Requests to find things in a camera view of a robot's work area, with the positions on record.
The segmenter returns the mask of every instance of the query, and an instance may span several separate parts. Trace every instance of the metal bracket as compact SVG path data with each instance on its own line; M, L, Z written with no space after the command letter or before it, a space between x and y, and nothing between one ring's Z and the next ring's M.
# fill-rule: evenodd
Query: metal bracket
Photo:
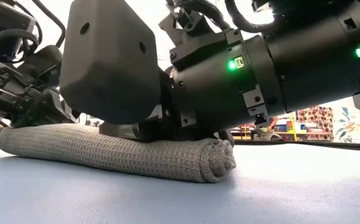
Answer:
M270 124L268 109L265 105L260 86L256 85L254 90L243 93L243 99L250 116L253 116L256 120L255 125L257 127L268 126Z
M196 124L195 111L191 110L191 111L181 112L180 116L181 116L181 127L184 128Z
M175 46L200 35L214 34L205 17L198 12L170 4L166 6L170 14L159 23L159 27L167 33Z

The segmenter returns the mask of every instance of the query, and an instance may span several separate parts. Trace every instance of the mounting hole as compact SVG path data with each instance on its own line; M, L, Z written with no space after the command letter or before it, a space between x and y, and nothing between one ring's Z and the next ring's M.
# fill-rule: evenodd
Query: mounting hole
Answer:
M86 34L89 30L90 30L90 23L86 22L86 24L81 27L80 34L81 35Z
M147 48L145 47L145 44L142 42L139 42L139 45L140 45L141 52L143 54L147 54Z

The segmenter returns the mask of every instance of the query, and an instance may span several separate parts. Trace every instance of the patterned fabric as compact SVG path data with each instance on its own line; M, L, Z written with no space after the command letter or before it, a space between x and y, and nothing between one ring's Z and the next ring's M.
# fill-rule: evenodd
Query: patterned fabric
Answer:
M324 130L327 134L306 135L307 140L333 140L333 110L322 106L312 106L299 110L296 120L300 123L316 123L316 128Z
M236 167L227 141L142 143L98 131L80 124L3 129L0 149L22 157L192 182L219 182Z
M335 112L335 141L360 143L360 110L355 107L338 107Z

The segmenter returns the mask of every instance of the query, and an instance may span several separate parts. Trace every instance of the rolled cloth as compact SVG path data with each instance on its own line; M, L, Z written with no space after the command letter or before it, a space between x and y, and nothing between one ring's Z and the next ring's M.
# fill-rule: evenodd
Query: rolled cloth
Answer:
M143 143L80 124L6 128L0 133L0 149L21 157L192 182L219 182L236 167L227 141Z

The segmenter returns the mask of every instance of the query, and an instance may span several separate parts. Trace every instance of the black plastic cover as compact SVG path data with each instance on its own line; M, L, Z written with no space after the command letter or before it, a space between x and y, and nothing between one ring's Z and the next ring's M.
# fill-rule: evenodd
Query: black plastic cover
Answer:
M72 108L113 124L138 123L159 103L155 35L125 0L72 3L60 91Z
M6 29L23 29L32 32L36 20L33 17L20 12L6 1L0 1L0 31ZM8 38L0 41L0 61L15 59L21 45L21 38Z

